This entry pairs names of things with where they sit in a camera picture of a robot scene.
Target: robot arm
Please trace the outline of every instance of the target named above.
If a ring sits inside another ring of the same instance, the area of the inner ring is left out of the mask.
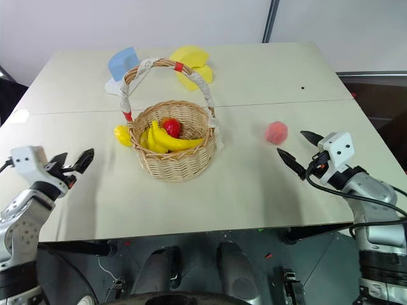
[[[397,196],[392,186],[370,177],[357,166],[346,163],[354,154],[349,133],[331,133],[322,137],[301,132],[319,148],[308,168],[303,168],[288,152],[277,149],[283,162],[302,180],[329,193],[343,196],[354,214],[354,237],[359,249],[362,278],[360,295],[354,304],[407,304],[407,248],[404,227],[397,212]],[[339,191],[320,186],[311,175]]]
[[[83,173],[94,151],[83,152],[73,166],[64,166],[66,156],[59,154],[47,162],[42,147],[26,146],[13,149],[6,162],[31,187],[0,213],[0,305],[45,302],[36,274],[39,232],[55,207],[54,201],[76,182],[74,175],[65,173]]]

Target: dark floor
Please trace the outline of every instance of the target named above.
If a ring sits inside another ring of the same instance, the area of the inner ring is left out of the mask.
[[[285,303],[280,268],[291,268],[305,285],[308,305],[351,304],[358,295],[359,265],[355,242],[340,233],[326,233],[285,245],[276,229],[218,231],[209,233],[118,240],[113,257],[101,257],[101,264],[117,276],[124,276],[128,290],[142,264],[151,252],[178,245],[183,254],[183,280],[178,290],[221,292],[216,267],[216,249],[221,241],[231,240],[246,252],[256,273],[263,304]],[[98,266],[97,257],[64,254],[80,268],[104,301],[112,278]],[[50,303],[76,305],[82,296],[90,294],[76,273],[44,250],[38,257],[39,281]]]

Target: red tape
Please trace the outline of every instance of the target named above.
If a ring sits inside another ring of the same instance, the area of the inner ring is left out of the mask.
[[[182,72],[184,64],[182,62],[176,62],[176,66],[174,67],[175,71]]]
[[[131,111],[130,112],[123,112],[123,114],[124,114],[127,121],[129,121],[129,122],[133,121]]]

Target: wicker basket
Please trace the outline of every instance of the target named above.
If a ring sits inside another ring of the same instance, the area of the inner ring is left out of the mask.
[[[152,67],[171,67],[187,75],[203,91],[208,109],[183,100],[169,100],[148,107],[134,121],[128,102],[128,86],[131,81],[142,79]],[[207,83],[189,67],[169,60],[157,58],[143,60],[139,66],[128,71],[123,78],[121,107],[130,128],[132,147],[138,153],[141,166],[154,178],[180,182],[202,173],[211,161],[215,151],[214,129],[208,122],[214,120],[214,108]],[[202,143],[184,151],[159,154],[141,147],[141,133],[151,126],[153,120],[161,121],[164,117],[176,118],[181,122],[180,139],[203,138]]]

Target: white wall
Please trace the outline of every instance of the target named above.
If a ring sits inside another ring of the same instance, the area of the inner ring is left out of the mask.
[[[271,41],[314,41],[338,72],[407,70],[407,1],[280,0]]]
[[[269,0],[0,0],[0,65],[30,85],[58,50],[261,42]]]

